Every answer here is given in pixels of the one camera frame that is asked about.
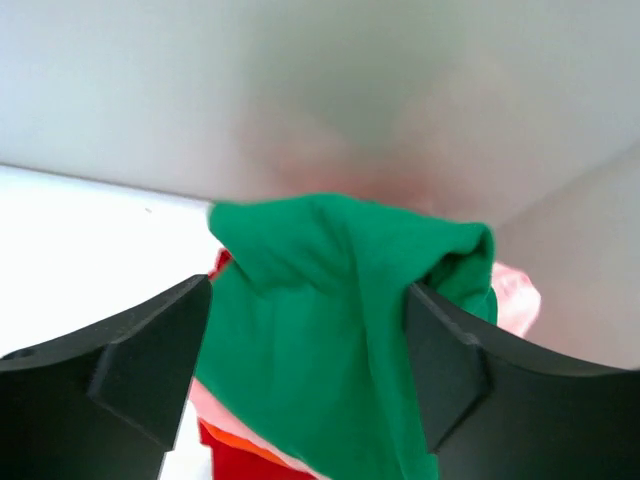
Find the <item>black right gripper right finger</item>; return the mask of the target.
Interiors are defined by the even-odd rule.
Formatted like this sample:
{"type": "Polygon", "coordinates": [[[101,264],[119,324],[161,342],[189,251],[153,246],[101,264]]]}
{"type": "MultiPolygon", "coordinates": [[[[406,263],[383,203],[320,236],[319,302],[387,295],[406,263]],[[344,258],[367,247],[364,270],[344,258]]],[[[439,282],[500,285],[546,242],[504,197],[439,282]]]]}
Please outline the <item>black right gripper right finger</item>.
{"type": "Polygon", "coordinates": [[[442,478],[638,477],[637,371],[530,343],[421,283],[407,292],[404,327],[442,478]]]}

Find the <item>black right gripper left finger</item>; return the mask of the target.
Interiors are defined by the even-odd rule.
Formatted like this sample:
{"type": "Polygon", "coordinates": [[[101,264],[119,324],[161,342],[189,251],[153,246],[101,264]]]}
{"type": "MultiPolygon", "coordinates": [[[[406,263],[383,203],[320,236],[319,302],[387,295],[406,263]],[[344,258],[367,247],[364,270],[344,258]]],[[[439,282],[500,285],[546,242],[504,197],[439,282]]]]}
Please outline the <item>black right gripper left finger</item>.
{"type": "Polygon", "coordinates": [[[4,480],[158,477],[212,290],[195,275],[146,302],[1,359],[4,480]]]}

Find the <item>orange t shirt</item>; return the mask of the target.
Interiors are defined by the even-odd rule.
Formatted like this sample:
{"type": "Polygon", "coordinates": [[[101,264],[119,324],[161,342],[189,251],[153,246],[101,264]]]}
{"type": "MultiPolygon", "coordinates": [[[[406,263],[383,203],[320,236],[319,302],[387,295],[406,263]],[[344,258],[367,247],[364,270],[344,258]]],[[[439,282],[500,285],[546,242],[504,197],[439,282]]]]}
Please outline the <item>orange t shirt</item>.
{"type": "Polygon", "coordinates": [[[199,423],[204,430],[220,443],[255,454],[290,470],[320,478],[320,475],[303,461],[285,454],[253,432],[196,378],[192,380],[188,399],[195,407],[199,423]]]}

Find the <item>green t shirt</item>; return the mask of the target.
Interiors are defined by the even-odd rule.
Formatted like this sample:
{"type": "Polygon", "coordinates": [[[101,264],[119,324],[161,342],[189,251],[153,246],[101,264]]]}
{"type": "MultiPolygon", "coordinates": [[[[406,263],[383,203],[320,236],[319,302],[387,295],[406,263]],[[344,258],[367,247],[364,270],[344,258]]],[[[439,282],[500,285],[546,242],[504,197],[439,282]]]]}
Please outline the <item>green t shirt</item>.
{"type": "Polygon", "coordinates": [[[423,280],[494,321],[490,229],[329,194],[220,203],[209,228],[231,261],[212,284],[198,415],[325,478],[436,478],[405,293],[423,280]]]}

